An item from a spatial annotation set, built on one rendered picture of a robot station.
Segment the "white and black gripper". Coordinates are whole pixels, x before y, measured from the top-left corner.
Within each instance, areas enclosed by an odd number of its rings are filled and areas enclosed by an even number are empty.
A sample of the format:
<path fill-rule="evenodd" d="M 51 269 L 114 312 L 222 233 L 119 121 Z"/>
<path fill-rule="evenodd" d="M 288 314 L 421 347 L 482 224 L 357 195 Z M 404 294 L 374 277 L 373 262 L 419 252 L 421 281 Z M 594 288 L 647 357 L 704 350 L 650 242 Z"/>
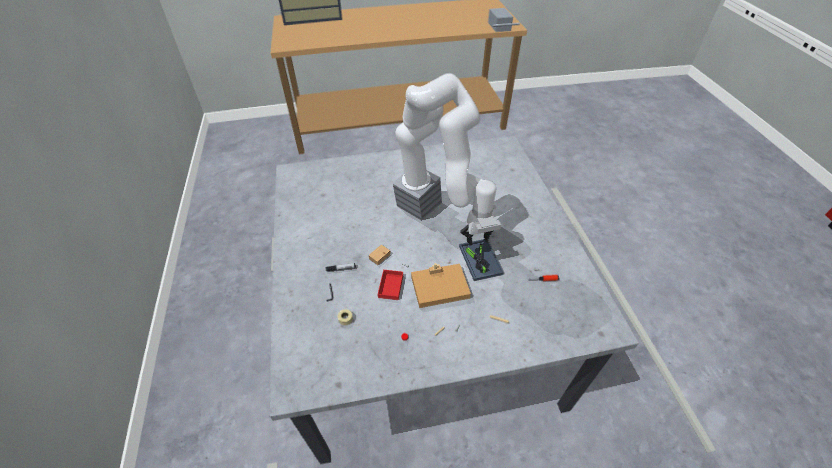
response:
<path fill-rule="evenodd" d="M 479 224 L 479 222 L 478 222 L 476 216 L 473 214 L 472 210 L 470 210 L 470 212 L 468 214 L 468 217 L 467 217 L 466 226 L 460 231 L 462 235 L 467 237 L 467 243 L 469 243 L 470 246 L 472 245 L 472 236 L 474 234 L 477 234 L 477 232 L 475 230 L 476 224 Z M 488 238 L 489 238 L 489 236 L 491 235 L 492 232 L 493 231 L 489 231 L 489 232 L 484 233 L 484 239 L 485 239 L 486 242 L 488 242 Z"/>

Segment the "red rectangular tray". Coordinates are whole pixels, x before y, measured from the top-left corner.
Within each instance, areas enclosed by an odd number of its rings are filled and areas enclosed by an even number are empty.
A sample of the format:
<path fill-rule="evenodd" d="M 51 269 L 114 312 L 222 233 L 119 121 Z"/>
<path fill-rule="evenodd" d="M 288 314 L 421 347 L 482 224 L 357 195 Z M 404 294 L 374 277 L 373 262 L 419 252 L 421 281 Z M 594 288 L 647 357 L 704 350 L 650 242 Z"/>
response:
<path fill-rule="evenodd" d="M 402 280 L 402 271 L 383 269 L 383 274 L 378 290 L 378 298 L 399 300 Z"/>

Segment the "white marker pen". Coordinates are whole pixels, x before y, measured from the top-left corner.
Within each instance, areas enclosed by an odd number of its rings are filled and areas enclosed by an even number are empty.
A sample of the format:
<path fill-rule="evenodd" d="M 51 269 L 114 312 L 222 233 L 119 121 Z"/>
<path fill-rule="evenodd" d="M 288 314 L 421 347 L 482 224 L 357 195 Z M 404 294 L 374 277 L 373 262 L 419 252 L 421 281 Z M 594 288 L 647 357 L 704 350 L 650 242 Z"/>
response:
<path fill-rule="evenodd" d="M 326 271 L 337 271 L 337 270 L 345 270 L 345 269 L 353 269 L 353 268 L 356 268 L 355 263 L 349 263 L 349 264 L 328 266 L 328 267 L 326 267 Z"/>

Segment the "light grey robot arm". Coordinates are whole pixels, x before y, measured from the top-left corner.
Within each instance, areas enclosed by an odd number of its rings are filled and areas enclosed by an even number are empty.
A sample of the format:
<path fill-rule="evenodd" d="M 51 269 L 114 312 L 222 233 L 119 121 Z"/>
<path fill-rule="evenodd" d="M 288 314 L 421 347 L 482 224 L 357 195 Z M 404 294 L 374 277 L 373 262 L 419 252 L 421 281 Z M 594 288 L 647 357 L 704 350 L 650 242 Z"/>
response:
<path fill-rule="evenodd" d="M 457 107 L 442 117 L 443 105 L 451 100 Z M 419 142 L 440 128 L 446 155 L 449 199 L 456 207 L 463 208 L 474 196 L 472 212 L 479 222 L 475 226 L 477 234 L 501 228 L 499 220 L 495 221 L 492 216 L 496 208 L 495 184 L 467 173 L 470 162 L 467 131 L 479 122 L 480 114 L 473 99 L 461 81 L 449 73 L 424 86 L 411 85 L 407 88 L 404 124 L 399 125 L 395 132 L 404 168 L 402 184 L 408 190 L 419 191 L 431 182 L 426 171 L 424 147 Z"/>

